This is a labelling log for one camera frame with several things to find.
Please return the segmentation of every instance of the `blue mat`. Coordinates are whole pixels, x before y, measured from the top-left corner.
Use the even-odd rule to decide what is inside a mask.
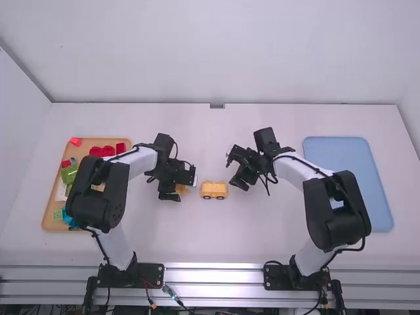
[[[353,172],[369,213],[372,232],[392,230],[394,219],[369,143],[364,138],[309,136],[303,141],[303,150],[305,158],[320,167],[332,171],[348,169]]]

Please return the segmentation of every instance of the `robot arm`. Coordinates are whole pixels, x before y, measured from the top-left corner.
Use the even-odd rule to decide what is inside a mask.
[[[303,193],[310,240],[290,261],[299,277],[319,272],[337,253],[361,250],[371,225],[354,175],[350,171],[322,169],[294,149],[281,148],[271,127],[254,132],[254,138],[258,152],[237,145],[228,151],[227,167],[232,161],[240,164],[230,184],[248,191],[248,184],[255,185],[258,179],[264,183],[261,176],[266,178],[265,185],[268,181],[276,184],[280,177]],[[332,209],[332,199],[343,205]],[[360,240],[361,249],[345,249]]]
[[[174,201],[180,201],[176,184],[196,184],[193,165],[185,169],[184,161],[169,158],[174,143],[169,135],[160,133],[153,144],[136,144],[128,152],[112,157],[85,156],[81,160],[66,202],[67,214],[92,233],[107,264],[118,270],[137,263],[120,225],[128,182],[149,174],[159,180],[159,198]],[[105,184],[103,191],[93,188],[101,184]]]

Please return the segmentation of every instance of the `metal frame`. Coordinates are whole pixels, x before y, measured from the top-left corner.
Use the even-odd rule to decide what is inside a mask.
[[[265,291],[262,264],[166,263],[165,283],[186,306],[312,307],[309,291]],[[77,304],[95,266],[0,266],[0,304]],[[347,308],[420,310],[420,270],[374,267],[331,269],[341,280]],[[177,306],[161,290],[150,290],[158,306]],[[95,304],[104,304],[107,289],[97,289]],[[110,305],[148,305],[143,289],[111,289]]]

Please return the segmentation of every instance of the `yellow toy car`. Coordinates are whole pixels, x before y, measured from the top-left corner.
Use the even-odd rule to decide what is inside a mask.
[[[204,199],[216,198],[223,200],[228,196],[228,185],[225,182],[205,181],[201,186],[201,197]]]

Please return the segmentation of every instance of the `white table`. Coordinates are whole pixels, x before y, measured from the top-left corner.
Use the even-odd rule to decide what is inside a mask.
[[[420,163],[398,109],[332,104],[227,104],[224,110],[208,104],[53,105],[0,237],[0,276],[12,281],[2,285],[0,303],[30,303],[33,295],[42,294],[44,303],[80,304],[85,280],[101,262],[88,235],[41,229],[70,137],[128,137],[136,143],[152,142],[158,132],[170,134],[179,158],[196,165],[200,185],[204,180],[228,182],[236,166],[225,168],[226,149],[232,143],[254,148],[253,131],[268,126],[282,146],[300,154],[308,136],[361,136],[369,142],[395,227],[368,237],[363,252],[337,257],[332,273],[342,280],[349,308],[420,308]],[[158,200],[156,182],[146,184],[146,177],[138,177],[129,184],[122,225],[140,261],[173,268],[165,280],[186,305],[312,306],[314,293],[266,292],[261,286],[262,263],[286,263],[308,239],[301,193],[283,181],[271,192],[268,197],[260,184],[248,193],[230,187],[228,198],[219,201],[201,199],[192,190],[181,203],[171,203]],[[51,282],[44,281],[39,290],[35,280]],[[209,285],[214,283],[226,285],[215,289]],[[97,294],[98,303],[103,302],[106,291]],[[164,295],[156,302],[172,303]],[[113,290],[112,303],[147,305],[144,290],[134,289]]]

